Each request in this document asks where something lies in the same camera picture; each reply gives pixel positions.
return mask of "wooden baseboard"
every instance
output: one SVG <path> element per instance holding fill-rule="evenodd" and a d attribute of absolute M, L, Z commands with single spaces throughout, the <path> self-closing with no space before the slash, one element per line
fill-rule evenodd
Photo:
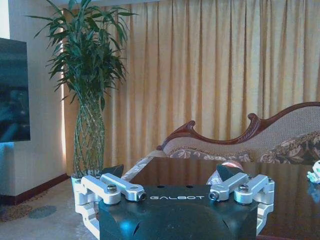
<path fill-rule="evenodd" d="M 4 205 L 18 205 L 69 178 L 70 177 L 64 173 L 17 196 L 0 195 L 0 203 Z"/>

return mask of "decorative pillow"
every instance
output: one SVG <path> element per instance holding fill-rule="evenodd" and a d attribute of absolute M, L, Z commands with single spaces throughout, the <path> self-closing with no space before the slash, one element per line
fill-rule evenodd
<path fill-rule="evenodd" d="M 178 159 L 192 159 L 192 160 L 216 160 L 216 161 L 238 161 L 238 162 L 252 162 L 249 151 L 242 151 L 237 153 L 226 154 L 210 154 L 203 150 L 182 148 L 176 149 L 169 154 L 170 158 Z"/>
<path fill-rule="evenodd" d="M 313 165 L 320 159 L 320 132 L 313 131 L 282 142 L 264 153 L 259 162 Z"/>

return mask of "beige wall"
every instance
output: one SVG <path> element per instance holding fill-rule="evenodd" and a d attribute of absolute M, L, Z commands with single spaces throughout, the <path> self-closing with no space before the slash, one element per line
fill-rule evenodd
<path fill-rule="evenodd" d="M 45 34 L 33 38 L 46 23 L 25 15 L 51 16 L 53 9 L 43 0 L 9 0 L 10 39 L 27 43 L 31 141 L 1 146 L 0 194 L 19 195 L 66 172 L 61 144 L 61 91 L 54 92 L 46 68 Z"/>

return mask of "metal bracket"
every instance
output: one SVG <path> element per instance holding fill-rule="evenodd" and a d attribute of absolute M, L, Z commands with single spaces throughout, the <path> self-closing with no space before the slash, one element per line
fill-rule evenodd
<path fill-rule="evenodd" d="M 99 179 L 91 175 L 84 176 L 74 185 L 75 212 L 82 215 L 85 227 L 99 240 L 100 227 L 96 215 L 95 203 L 101 199 L 107 205 L 115 205 L 121 201 L 121 193 L 129 201 L 139 202 L 146 199 L 144 188 L 131 184 L 110 173 Z"/>
<path fill-rule="evenodd" d="M 239 172 L 220 184 L 212 185 L 209 199 L 225 201 L 232 192 L 234 200 L 239 204 L 251 204 L 253 200 L 259 203 L 256 226 L 258 235 L 266 225 L 268 213 L 274 211 L 275 182 L 261 174 L 249 180 L 247 174 Z"/>

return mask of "logo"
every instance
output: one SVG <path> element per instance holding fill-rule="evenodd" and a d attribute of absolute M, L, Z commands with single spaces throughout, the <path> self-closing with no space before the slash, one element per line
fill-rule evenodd
<path fill-rule="evenodd" d="M 166 200 L 194 200 L 194 199 L 202 199 L 205 196 L 177 196 L 177 197 L 172 197 L 172 196 L 151 196 L 151 200 L 161 200 L 161 199 L 166 199 Z"/>

